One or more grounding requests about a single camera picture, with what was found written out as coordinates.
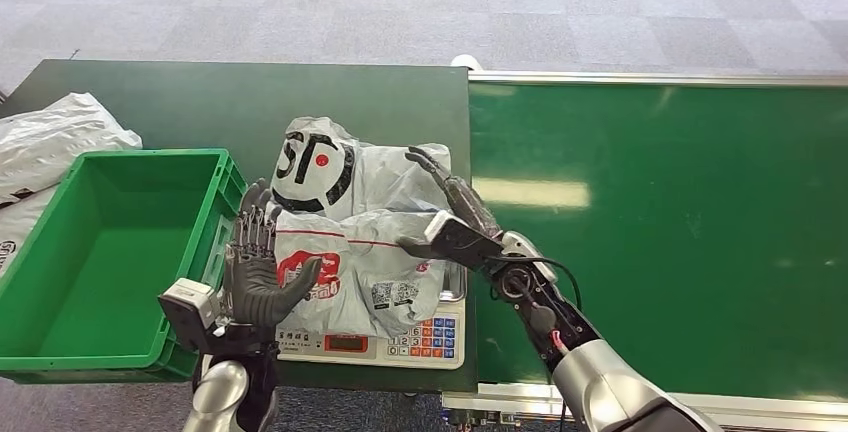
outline qr code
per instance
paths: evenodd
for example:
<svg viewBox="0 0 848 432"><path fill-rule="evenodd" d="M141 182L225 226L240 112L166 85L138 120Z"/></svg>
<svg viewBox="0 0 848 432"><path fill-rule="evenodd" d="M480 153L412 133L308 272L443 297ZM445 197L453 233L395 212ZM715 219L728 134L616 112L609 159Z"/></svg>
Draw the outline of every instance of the qr code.
<svg viewBox="0 0 848 432"><path fill-rule="evenodd" d="M395 305L411 304L418 297L418 287L408 282L398 282L395 289Z"/></svg>
<svg viewBox="0 0 848 432"><path fill-rule="evenodd" d="M391 297L391 282L378 282L371 287L371 301L374 303L374 310L388 309Z"/></svg>

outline green plastic crate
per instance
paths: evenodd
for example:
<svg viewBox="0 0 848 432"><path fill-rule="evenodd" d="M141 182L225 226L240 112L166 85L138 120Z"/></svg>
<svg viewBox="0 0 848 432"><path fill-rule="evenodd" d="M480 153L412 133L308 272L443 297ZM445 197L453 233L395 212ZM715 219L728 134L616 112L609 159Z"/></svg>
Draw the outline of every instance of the green plastic crate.
<svg viewBox="0 0 848 432"><path fill-rule="evenodd" d="M226 150L92 152L73 163L0 282L0 376L21 383L190 377L157 296L217 287L245 189Z"/></svg>

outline sf logo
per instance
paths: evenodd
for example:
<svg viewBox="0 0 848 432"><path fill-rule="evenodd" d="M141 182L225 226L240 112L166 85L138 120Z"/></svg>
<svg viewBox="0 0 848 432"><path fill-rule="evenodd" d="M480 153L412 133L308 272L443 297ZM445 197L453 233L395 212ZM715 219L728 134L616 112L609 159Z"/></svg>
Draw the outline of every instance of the sf logo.
<svg viewBox="0 0 848 432"><path fill-rule="evenodd" d="M335 204L353 179L353 147L324 134L288 132L271 182L284 209L320 212Z"/></svg>

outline scale keypad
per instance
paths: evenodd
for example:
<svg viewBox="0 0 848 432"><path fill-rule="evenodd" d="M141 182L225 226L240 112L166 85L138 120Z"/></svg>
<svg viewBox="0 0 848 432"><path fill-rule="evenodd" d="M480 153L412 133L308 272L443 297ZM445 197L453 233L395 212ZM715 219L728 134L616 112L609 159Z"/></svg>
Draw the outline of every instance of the scale keypad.
<svg viewBox="0 0 848 432"><path fill-rule="evenodd" d="M392 337L389 356L453 359L456 354L456 319L435 317L425 320L405 334Z"/></svg>

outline plastic mailer bag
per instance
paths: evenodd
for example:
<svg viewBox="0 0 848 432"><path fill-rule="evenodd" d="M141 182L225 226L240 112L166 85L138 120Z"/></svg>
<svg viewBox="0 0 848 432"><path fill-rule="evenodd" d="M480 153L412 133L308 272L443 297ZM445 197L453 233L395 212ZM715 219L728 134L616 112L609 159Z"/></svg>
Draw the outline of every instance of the plastic mailer bag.
<svg viewBox="0 0 848 432"><path fill-rule="evenodd" d="M447 147L420 147L450 167ZM271 181L285 209L277 219L277 278L284 285L312 256L323 265L310 300L281 328L392 337L432 318L448 265L412 257L396 241L423 239L448 204L405 152L360 142L326 117L289 125Z"/></svg>
<svg viewBox="0 0 848 432"><path fill-rule="evenodd" d="M95 150L140 149L91 94L0 119L0 276L50 202L74 159Z"/></svg>

